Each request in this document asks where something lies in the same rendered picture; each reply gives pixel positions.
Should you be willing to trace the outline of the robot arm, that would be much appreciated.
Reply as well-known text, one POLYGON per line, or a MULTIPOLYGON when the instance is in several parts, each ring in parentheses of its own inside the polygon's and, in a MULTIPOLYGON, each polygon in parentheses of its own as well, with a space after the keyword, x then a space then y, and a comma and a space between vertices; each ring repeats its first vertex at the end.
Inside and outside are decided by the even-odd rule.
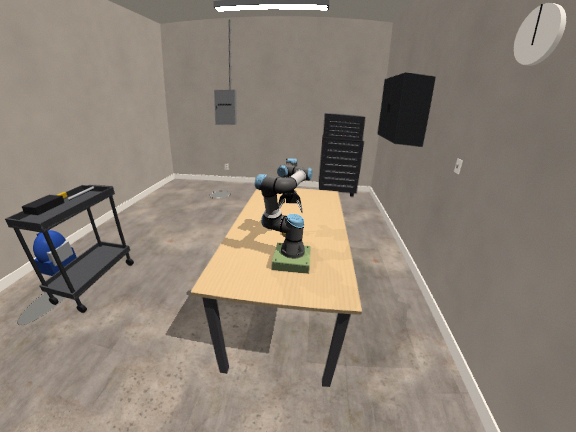
POLYGON ((304 218, 298 214, 282 215, 277 194, 293 191, 304 180, 311 180, 312 173, 312 169, 297 167, 296 159, 287 159, 286 164, 277 169, 281 178, 260 174, 255 179, 255 188, 261 190, 266 209, 261 218, 262 226, 286 233, 281 253, 288 258, 300 258, 305 253, 302 241, 304 218))

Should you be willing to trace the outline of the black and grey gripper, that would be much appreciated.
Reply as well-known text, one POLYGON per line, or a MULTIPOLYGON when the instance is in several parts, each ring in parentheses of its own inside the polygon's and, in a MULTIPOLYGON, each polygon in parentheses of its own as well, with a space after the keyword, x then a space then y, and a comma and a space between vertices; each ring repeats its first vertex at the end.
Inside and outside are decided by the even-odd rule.
POLYGON ((278 202, 278 208, 282 207, 282 204, 285 202, 286 199, 286 203, 295 203, 298 204, 300 211, 303 213, 302 210, 302 204, 301 204, 301 199, 300 196, 297 194, 297 192, 295 190, 290 191, 288 193, 284 193, 280 196, 279 202, 278 202), (294 192, 294 193, 293 193, 294 192), (294 195, 293 195, 294 194, 294 195))

